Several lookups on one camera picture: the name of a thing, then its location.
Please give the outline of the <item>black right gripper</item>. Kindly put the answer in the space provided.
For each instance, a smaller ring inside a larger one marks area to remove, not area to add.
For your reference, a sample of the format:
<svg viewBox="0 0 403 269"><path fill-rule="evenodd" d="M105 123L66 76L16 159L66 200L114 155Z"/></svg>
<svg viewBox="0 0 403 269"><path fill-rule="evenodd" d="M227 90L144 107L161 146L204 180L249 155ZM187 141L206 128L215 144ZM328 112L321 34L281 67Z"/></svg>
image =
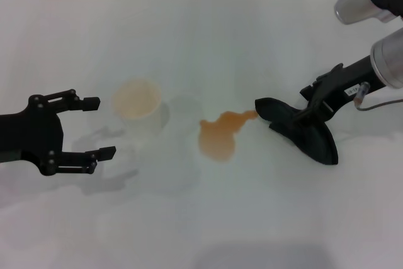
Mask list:
<svg viewBox="0 0 403 269"><path fill-rule="evenodd" d="M353 101L364 82L370 85L369 93L383 88L383 82L373 70L370 56L348 67L343 67L342 63L336 65L300 91L302 96L297 105L302 107L294 114L292 122L311 125L329 121L336 114L336 109Z"/></svg>

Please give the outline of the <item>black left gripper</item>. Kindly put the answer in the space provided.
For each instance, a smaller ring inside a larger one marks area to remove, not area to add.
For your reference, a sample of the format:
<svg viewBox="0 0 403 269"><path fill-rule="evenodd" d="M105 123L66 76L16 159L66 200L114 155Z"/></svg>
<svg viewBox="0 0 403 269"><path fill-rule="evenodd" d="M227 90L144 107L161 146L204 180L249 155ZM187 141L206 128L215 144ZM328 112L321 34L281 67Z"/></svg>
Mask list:
<svg viewBox="0 0 403 269"><path fill-rule="evenodd" d="M80 99L75 89L33 95L19 113L1 115L1 162L28 161L42 175L94 173L99 162L113 159L116 147L61 152L63 131L57 113L96 111L98 97Z"/></svg>

